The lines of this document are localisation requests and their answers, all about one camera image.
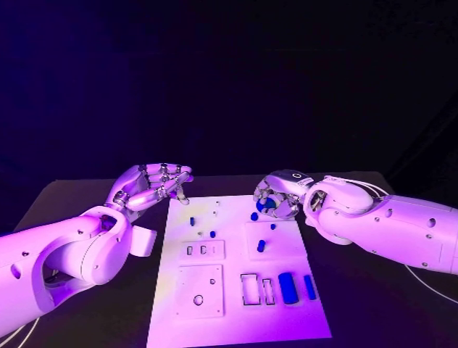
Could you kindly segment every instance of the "blue object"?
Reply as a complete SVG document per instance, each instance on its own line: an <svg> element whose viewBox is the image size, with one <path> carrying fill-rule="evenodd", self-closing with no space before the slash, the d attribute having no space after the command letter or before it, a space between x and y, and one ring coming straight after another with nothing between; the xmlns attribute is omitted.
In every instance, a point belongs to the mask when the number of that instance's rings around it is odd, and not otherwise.
<svg viewBox="0 0 458 348"><path fill-rule="evenodd" d="M299 301L293 284L293 277L289 272L278 275L280 294L283 295L283 303L292 305Z"/></svg>
<svg viewBox="0 0 458 348"><path fill-rule="evenodd" d="M306 293L309 294L309 299L315 299L315 288L312 287L312 280L309 275L304 276L304 281L305 281Z"/></svg>
<svg viewBox="0 0 458 348"><path fill-rule="evenodd" d="M265 241L257 241L257 252L263 252Z"/></svg>
<svg viewBox="0 0 458 348"><path fill-rule="evenodd" d="M257 207L257 211L260 212L263 208L268 208L268 209L275 208L275 207L276 207L276 203L275 203L275 201L268 197L268 198L265 199L265 203L263 203L263 204L260 203L260 200L257 200L256 207Z"/></svg>

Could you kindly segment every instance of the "tabletop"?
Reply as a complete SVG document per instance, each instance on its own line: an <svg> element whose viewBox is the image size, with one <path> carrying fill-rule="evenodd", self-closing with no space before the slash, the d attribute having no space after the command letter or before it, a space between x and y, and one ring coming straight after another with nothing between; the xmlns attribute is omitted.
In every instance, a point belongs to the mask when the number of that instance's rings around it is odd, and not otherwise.
<svg viewBox="0 0 458 348"><path fill-rule="evenodd" d="M309 175L315 181L324 175L365 181L391 193L391 187L377 172ZM252 194L263 176L194 177L194 181L184 185L184 192L187 196ZM112 182L114 179L53 181L40 192L14 231L65 220L99 205ZM147 346L167 210L168 201L162 200L135 221L137 225L158 232L151 256L129 255L111 282L76 294L40 317L21 348ZM305 225L302 213L296 222L332 338L243 346L458 348L458 304L417 282L403 265L367 253L355 244L341 246L329 243ZM455 275L414 271L436 290L458 300ZM4 348L20 344L29 327L32 324Z"/></svg>

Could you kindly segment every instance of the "puzzle board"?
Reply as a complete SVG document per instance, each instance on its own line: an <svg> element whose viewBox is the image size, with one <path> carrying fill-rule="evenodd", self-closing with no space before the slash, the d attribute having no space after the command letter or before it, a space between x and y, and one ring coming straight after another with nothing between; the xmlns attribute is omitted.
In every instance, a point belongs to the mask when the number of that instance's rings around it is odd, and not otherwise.
<svg viewBox="0 0 458 348"><path fill-rule="evenodd" d="M253 222L252 196L188 201L184 206L170 200L147 348L329 338L295 220L257 214ZM295 284L298 302L291 304L289 293L280 292L282 273L291 273Z"/></svg>

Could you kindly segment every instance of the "table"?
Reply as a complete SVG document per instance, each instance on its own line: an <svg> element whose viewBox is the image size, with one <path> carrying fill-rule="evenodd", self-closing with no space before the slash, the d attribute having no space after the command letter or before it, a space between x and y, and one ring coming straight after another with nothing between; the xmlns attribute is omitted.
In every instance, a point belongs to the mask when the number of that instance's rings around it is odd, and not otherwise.
<svg viewBox="0 0 458 348"><path fill-rule="evenodd" d="M328 173L367 181L391 193L375 172ZM325 173L309 174L321 180ZM265 175L196 177L187 196L252 194ZM114 180L53 181L36 198L16 231L76 216L105 201ZM43 317L23 348L145 347L168 201L144 213L135 224L157 230L151 256L129 255L112 281L75 295ZM296 217L308 261L318 286L332 339L249 344L246 347L455 347L458 304L417 282L398 263L367 253L357 245L329 243ZM427 270L416 273L458 300L458 277ZM9 342L16 347L29 327Z"/></svg>

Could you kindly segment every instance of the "robotic arm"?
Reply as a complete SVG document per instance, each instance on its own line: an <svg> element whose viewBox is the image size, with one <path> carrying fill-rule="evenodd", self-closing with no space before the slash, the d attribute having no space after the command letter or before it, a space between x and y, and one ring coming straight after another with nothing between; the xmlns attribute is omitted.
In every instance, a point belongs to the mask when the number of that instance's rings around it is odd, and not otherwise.
<svg viewBox="0 0 458 348"><path fill-rule="evenodd" d="M137 165L116 179L102 206L0 237L0 337L108 283L128 254L150 255L155 232L131 223L161 199L188 203L181 184L193 180L190 172L180 165ZM46 269L57 271L49 278Z"/></svg>
<svg viewBox="0 0 458 348"><path fill-rule="evenodd" d="M332 176L315 183L293 170L263 178L253 200L275 218L295 216L301 204L305 223L335 244L355 243L404 265L458 275L458 209Z"/></svg>

